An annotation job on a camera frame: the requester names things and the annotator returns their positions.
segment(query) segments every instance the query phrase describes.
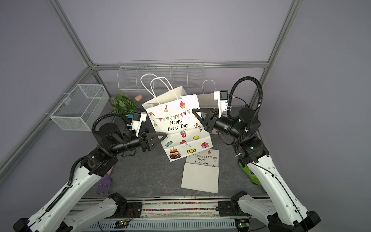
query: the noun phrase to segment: gray tabletop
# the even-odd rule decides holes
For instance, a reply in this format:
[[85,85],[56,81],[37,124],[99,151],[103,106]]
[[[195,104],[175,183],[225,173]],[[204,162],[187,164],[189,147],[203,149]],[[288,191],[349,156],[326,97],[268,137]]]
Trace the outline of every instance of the gray tabletop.
[[[115,120],[115,123],[120,128],[124,127],[122,120]],[[152,127],[149,120],[144,124],[144,126]],[[233,140],[227,135],[220,135],[220,137],[227,143]],[[121,158],[119,156],[119,161],[111,173],[113,183],[110,193],[118,192],[124,197],[232,196],[243,190],[252,196],[266,195],[263,188],[253,184],[240,168],[232,146],[225,145],[218,135],[211,135],[211,140],[214,146],[212,149],[219,150],[218,193],[181,188],[186,158],[170,162],[164,155],[162,146],[157,146],[154,150],[147,152],[137,149],[133,157]],[[106,197],[107,194],[96,194],[98,184],[99,182],[91,187],[84,197]]]

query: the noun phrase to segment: green leaves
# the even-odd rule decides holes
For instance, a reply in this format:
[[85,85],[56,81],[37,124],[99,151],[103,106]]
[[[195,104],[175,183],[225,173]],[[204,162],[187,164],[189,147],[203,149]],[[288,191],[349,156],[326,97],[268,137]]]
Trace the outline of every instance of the green leaves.
[[127,97],[123,92],[119,92],[115,98],[111,99],[112,113],[133,114],[139,105],[139,102]]

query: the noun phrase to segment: purple toy hand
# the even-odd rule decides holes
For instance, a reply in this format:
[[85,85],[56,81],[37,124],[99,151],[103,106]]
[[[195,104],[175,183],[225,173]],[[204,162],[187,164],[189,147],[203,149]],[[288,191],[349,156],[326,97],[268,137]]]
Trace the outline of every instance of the purple toy hand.
[[95,191],[97,194],[105,193],[105,191],[109,194],[109,188],[110,188],[111,183],[112,183],[112,179],[110,177],[112,169],[113,169],[113,167],[107,172],[107,175],[105,175],[104,179],[101,180],[101,182],[99,183],[99,185],[98,185],[98,187]]

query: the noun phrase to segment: wire shelf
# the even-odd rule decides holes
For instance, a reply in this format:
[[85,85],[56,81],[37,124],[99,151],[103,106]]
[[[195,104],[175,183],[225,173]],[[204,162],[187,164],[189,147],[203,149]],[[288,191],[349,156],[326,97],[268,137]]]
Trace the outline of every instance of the wire shelf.
[[[140,78],[142,75],[152,73],[156,76],[166,77],[173,88],[183,86],[184,89],[202,89],[204,77],[203,62],[187,63],[121,63],[117,73],[118,89],[122,91],[145,90]],[[154,76],[146,76],[142,79],[144,85],[150,87]],[[160,81],[153,81],[154,90],[167,89]]]
[[103,85],[77,85],[50,118],[62,130],[90,131],[108,99]]

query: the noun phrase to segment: pink object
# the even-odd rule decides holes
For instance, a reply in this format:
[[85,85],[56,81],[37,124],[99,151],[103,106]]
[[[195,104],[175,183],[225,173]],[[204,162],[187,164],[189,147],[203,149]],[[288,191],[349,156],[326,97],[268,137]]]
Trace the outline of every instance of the pink object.
[[112,168],[107,172],[107,174],[104,176],[104,179],[100,181],[98,187],[96,188],[96,193],[97,194],[101,194],[101,193],[107,193],[109,194],[109,189],[111,187],[111,184],[112,184],[112,179],[111,179],[111,172],[112,172],[112,169],[114,167],[112,166]]
[[134,98],[136,101],[140,101],[143,99],[143,96],[142,95],[138,95]]
[[202,144],[201,144],[201,146],[202,146],[202,148],[206,148],[206,147],[208,147],[208,146],[209,146],[209,143],[207,143],[207,142],[204,142],[204,143],[202,143]]

